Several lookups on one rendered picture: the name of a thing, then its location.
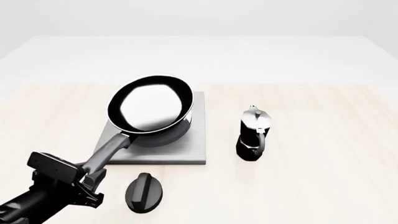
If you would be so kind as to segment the round black stove knob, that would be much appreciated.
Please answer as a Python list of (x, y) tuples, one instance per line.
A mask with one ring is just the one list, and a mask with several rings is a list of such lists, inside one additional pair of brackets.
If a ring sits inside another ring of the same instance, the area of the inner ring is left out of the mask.
[(140, 173), (131, 182), (125, 193), (125, 201), (130, 210), (143, 214), (159, 206), (163, 197), (163, 188), (159, 180), (149, 173)]

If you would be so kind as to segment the black and silver moka pot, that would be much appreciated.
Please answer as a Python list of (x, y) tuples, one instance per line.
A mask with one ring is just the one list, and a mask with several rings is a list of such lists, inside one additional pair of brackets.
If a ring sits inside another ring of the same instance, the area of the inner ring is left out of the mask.
[(261, 158), (266, 148), (266, 137), (271, 128), (272, 119), (257, 106), (251, 105), (243, 112), (236, 154), (245, 161), (255, 162)]

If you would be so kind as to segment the flat square stove plate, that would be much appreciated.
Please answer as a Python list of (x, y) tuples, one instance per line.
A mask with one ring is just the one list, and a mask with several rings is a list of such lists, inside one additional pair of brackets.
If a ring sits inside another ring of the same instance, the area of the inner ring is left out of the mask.
[(205, 93), (194, 92), (187, 117), (173, 129), (153, 136), (139, 136), (118, 151), (111, 165), (205, 165)]

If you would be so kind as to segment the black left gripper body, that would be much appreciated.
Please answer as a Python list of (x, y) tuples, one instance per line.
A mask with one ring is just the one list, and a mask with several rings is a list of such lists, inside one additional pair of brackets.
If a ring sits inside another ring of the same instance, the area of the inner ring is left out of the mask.
[(95, 190), (99, 186), (93, 175), (86, 175), (83, 182), (76, 182), (72, 185), (72, 196), (70, 205), (98, 208), (104, 199), (104, 194), (96, 194)]

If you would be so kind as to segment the black frying pan grey handle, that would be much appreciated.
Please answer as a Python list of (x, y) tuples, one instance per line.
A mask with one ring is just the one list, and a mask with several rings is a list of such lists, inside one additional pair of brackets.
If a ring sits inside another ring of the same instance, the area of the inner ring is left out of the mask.
[(107, 104), (108, 121), (118, 132), (83, 164), (91, 175), (127, 149), (140, 136), (167, 132), (191, 112), (194, 93), (191, 86), (170, 74), (141, 76), (118, 88)]

